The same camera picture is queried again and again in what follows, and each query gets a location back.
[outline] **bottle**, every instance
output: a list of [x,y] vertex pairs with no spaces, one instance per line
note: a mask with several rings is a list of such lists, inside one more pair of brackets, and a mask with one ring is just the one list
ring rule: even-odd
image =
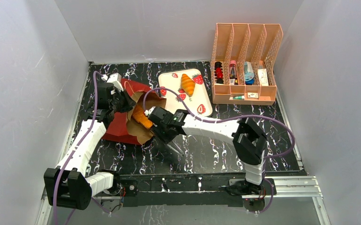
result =
[[237,72],[236,72],[236,60],[230,61],[229,65],[229,78],[230,78],[230,84],[239,85],[237,82]]

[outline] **blue container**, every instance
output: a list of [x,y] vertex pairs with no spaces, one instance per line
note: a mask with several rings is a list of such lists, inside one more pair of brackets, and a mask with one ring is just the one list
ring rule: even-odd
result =
[[251,80],[249,81],[245,81],[245,85],[252,85],[254,84],[254,79],[252,78]]

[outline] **orange object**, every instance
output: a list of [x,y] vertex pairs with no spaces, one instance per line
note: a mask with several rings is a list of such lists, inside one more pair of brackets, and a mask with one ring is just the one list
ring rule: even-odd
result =
[[139,105],[135,106],[135,109],[132,112],[132,118],[134,118],[136,122],[142,124],[147,129],[150,129],[150,127],[153,126],[153,122],[147,118],[147,116],[143,113],[142,107]]
[[[283,39],[280,24],[217,23],[211,55],[211,90],[213,104],[273,105],[276,102],[277,85],[273,67]],[[230,61],[237,61],[237,81],[230,84]],[[244,62],[251,62],[255,74],[254,83],[245,85]],[[257,77],[260,61],[266,69],[268,85],[262,85]],[[217,83],[215,64],[222,63],[223,84]],[[257,93],[258,98],[247,98]],[[245,100],[233,99],[244,96]]]
[[196,83],[186,74],[182,74],[180,87],[185,90],[186,94],[189,95],[189,97],[191,97],[194,92],[194,87],[196,87]]

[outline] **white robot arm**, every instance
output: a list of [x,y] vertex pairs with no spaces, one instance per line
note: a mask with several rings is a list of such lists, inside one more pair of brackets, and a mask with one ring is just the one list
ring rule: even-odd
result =
[[[53,191],[59,171],[69,157],[71,159],[64,168],[58,188],[58,206],[83,210],[88,206],[92,196],[103,190],[118,188],[119,184],[116,182],[115,171],[101,171],[85,178],[87,164],[97,144],[106,133],[114,114],[127,112],[133,109],[136,104],[124,91],[120,83],[121,76],[118,73],[110,75],[109,78],[104,75],[102,80],[107,81],[98,85],[99,101],[95,121],[92,120],[94,111],[89,109],[87,111],[88,116],[82,122],[80,131],[65,157],[54,169],[48,168],[44,174],[48,201],[51,205],[53,204]],[[92,122],[93,126],[90,132],[77,145],[91,127]]]
[[177,110],[172,114],[160,107],[153,107],[145,114],[154,123],[151,129],[155,136],[164,143],[183,134],[201,135],[233,145],[237,156],[245,164],[245,181],[252,185],[261,185],[267,137],[252,119],[216,123],[218,119],[200,117],[212,121],[208,123],[197,120],[186,110]]
[[[85,177],[85,169],[96,145],[106,132],[115,112],[127,112],[135,106],[124,91],[119,74],[103,77],[107,80],[98,85],[98,110],[91,131],[83,142],[77,146],[92,124],[93,109],[87,111],[88,118],[81,124],[80,132],[74,140],[66,156],[55,168],[48,168],[44,174],[48,201],[53,204],[53,193],[59,171],[69,157],[71,159],[64,168],[57,195],[57,205],[83,210],[89,205],[92,196],[104,191],[117,192],[120,188],[120,177],[116,171],[103,170],[93,176]],[[243,193],[257,193],[263,180],[264,149],[266,134],[251,119],[232,120],[216,123],[216,119],[206,118],[213,122],[196,120],[185,110],[177,110],[172,114],[161,107],[153,107],[145,114],[154,123],[151,131],[156,138],[168,144],[177,135],[202,135],[218,139],[234,145],[239,159],[246,169]]]

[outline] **organizer compartment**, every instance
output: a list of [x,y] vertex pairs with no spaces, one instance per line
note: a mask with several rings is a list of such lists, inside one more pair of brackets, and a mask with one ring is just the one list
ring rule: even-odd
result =
[[[283,37],[280,24],[217,23],[211,57],[212,101],[215,104],[272,105],[277,86],[273,66]],[[229,84],[230,60],[237,61],[239,85]],[[217,84],[215,62],[222,62],[224,84]],[[244,62],[251,62],[255,77],[253,85],[245,85]],[[259,61],[268,76],[268,86],[259,82]],[[247,93],[258,93],[259,98],[248,98]],[[235,96],[245,100],[233,100]]]

